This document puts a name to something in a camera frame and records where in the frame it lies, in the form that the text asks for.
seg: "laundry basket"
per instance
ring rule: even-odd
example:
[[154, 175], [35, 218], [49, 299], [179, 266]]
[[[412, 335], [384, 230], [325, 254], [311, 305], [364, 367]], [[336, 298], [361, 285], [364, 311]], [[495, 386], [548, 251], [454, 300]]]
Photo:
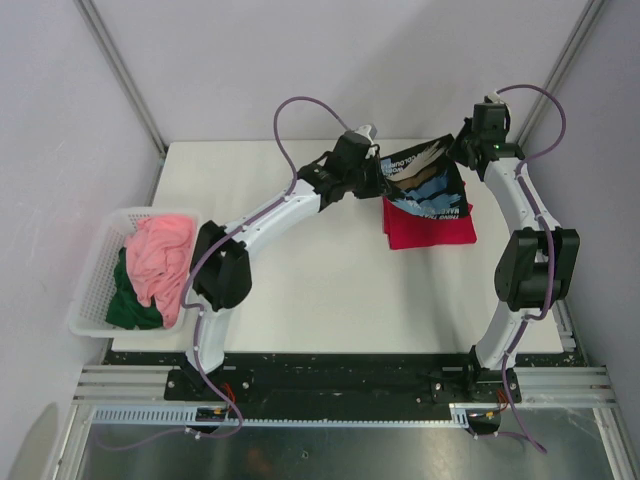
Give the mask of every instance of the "laundry basket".
[[[185, 311], [180, 308], [178, 320], [171, 328], [126, 330], [105, 321], [111, 298], [116, 292], [113, 269], [118, 263], [118, 252], [124, 239], [137, 230], [141, 218], [180, 214], [193, 218], [196, 232], [201, 226], [197, 210], [135, 207], [116, 210], [104, 219], [89, 252], [67, 315], [69, 328], [76, 335], [99, 338], [159, 338], [171, 335], [184, 323]], [[195, 238], [191, 252], [195, 247]]]

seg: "wall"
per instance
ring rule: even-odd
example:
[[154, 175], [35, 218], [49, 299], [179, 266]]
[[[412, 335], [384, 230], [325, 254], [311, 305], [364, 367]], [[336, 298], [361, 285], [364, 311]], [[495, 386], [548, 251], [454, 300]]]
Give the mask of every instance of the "wall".
[[[586, 3], [96, 0], [166, 142], [270, 140], [293, 95], [380, 138], [457, 132], [487, 92], [544, 82]], [[516, 111], [534, 99], [511, 95]], [[281, 120], [288, 139], [340, 132], [315, 105]]]
[[65, 325], [92, 235], [144, 203], [157, 160], [72, 1], [0, 2], [0, 43], [0, 478], [25, 442], [23, 479], [100, 347]]
[[[558, 97], [567, 112], [560, 147], [531, 176], [554, 215], [581, 236], [569, 306], [589, 357], [609, 367], [640, 449], [640, 3], [611, 2]], [[558, 134], [549, 109], [526, 150]]]

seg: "white tabletop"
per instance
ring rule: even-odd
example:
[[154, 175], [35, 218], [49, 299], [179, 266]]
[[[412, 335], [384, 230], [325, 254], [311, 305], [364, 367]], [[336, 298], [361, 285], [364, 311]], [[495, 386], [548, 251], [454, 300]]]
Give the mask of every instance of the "white tabletop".
[[[419, 140], [382, 140], [382, 154]], [[285, 142], [298, 167], [334, 141]], [[225, 350], [307, 353], [468, 352], [497, 304], [493, 273], [509, 233], [498, 204], [474, 172], [467, 182], [475, 245], [391, 251], [380, 199], [351, 195], [296, 225], [251, 259], [253, 288], [234, 311]], [[171, 144], [154, 206], [199, 209], [224, 224], [289, 182], [275, 142]], [[158, 340], [117, 338], [115, 351], [185, 351], [194, 315]], [[553, 316], [529, 328], [521, 352], [561, 352]]]

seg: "folded red shirt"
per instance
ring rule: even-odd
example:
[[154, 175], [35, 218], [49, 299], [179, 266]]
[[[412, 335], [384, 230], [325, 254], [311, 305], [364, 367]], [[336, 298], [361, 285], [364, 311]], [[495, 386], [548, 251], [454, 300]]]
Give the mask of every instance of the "folded red shirt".
[[391, 250], [432, 247], [434, 245], [465, 245], [476, 243], [478, 237], [471, 215], [463, 218], [436, 220], [411, 215], [382, 199], [384, 233]]

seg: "green cloth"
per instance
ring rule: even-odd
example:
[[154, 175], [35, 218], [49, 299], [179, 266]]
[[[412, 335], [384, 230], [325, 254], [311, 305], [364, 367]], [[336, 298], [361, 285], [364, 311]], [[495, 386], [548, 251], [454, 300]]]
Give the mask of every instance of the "green cloth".
[[113, 269], [113, 279], [116, 282], [116, 294], [111, 299], [107, 310], [107, 323], [118, 327], [140, 330], [162, 327], [162, 314], [151, 300], [150, 307], [143, 307], [138, 302], [138, 296], [133, 290], [129, 275], [127, 275], [126, 249], [118, 253], [118, 264]]

